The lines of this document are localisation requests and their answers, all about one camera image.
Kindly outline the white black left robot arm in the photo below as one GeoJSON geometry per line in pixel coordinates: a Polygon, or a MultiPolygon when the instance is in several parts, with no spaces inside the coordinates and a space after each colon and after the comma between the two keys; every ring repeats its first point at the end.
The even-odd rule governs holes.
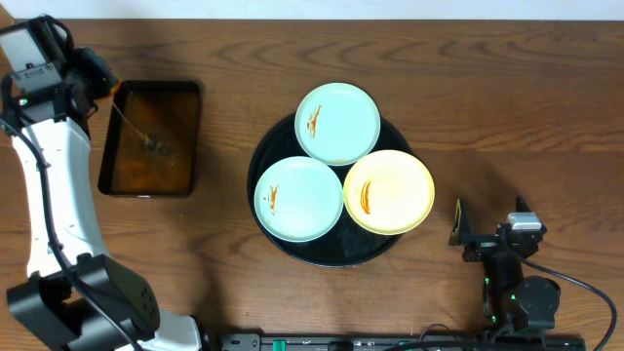
{"type": "Polygon", "coordinates": [[[199,350],[190,316],[161,309],[149,284],[101,236],[85,128],[116,77],[91,49],[49,55],[3,45],[12,70],[1,124],[22,165],[31,222],[28,279],[7,292],[12,315],[53,350],[199,350]]]}

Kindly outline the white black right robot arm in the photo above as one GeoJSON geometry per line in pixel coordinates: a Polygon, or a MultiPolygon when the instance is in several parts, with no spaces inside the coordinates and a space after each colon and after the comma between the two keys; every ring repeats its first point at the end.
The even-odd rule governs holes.
{"type": "Polygon", "coordinates": [[[547,228],[520,197],[516,209],[493,234],[475,234],[462,200],[456,202],[448,240],[463,249],[462,259],[485,270],[484,314],[491,318],[491,339],[502,335],[539,334],[555,327],[561,288],[551,279],[526,276],[522,263],[538,252],[547,228]]]}

